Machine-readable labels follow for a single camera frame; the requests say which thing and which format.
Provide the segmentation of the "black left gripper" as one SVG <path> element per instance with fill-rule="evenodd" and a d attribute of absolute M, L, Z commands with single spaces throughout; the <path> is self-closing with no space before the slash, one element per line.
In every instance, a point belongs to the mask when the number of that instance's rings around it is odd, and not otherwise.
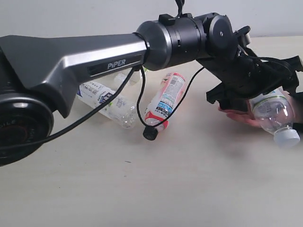
<path fill-rule="evenodd" d="M 222 110 L 247 111 L 247 100 L 268 92 L 283 79 L 286 79 L 283 89 L 296 94 L 297 72 L 303 71 L 303 61 L 298 55 L 280 60 L 249 55 L 243 49 L 232 59 L 217 56 L 197 62 L 221 81 L 207 91 L 206 100 L 211 104 L 218 101 Z"/>

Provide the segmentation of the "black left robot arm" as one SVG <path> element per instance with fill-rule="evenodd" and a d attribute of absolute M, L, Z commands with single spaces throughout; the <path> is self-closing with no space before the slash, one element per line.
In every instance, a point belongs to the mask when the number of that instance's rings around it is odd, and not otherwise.
<path fill-rule="evenodd" d="M 0 164 L 17 162 L 56 139 L 53 112 L 67 117 L 80 84 L 124 69 L 162 70 L 199 62 L 220 84 L 206 94 L 223 109 L 282 87 L 295 93 L 300 57 L 257 56 L 250 27 L 233 31 L 227 16 L 162 14 L 119 35 L 0 39 Z"/>

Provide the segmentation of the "black sleeved forearm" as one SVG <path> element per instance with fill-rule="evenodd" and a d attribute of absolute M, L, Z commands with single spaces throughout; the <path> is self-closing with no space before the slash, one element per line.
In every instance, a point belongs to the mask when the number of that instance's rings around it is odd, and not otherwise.
<path fill-rule="evenodd" d="M 291 95 L 291 105 L 294 112 L 294 128 L 303 132 L 303 93 Z"/>

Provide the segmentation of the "person's open hand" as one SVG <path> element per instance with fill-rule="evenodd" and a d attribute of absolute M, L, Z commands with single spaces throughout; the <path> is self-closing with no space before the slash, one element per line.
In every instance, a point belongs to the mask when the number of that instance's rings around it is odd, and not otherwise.
<path fill-rule="evenodd" d="M 291 95 L 287 91 L 282 91 L 284 96 L 287 98 L 290 106 L 291 105 Z M 248 110 L 246 112 L 236 111 L 236 110 L 222 110 L 218 107 L 218 111 L 226 113 L 226 116 L 236 122 L 244 123 L 252 127 L 260 128 L 259 122 L 254 118 L 253 113 L 250 110 L 249 101 L 247 101 Z"/>

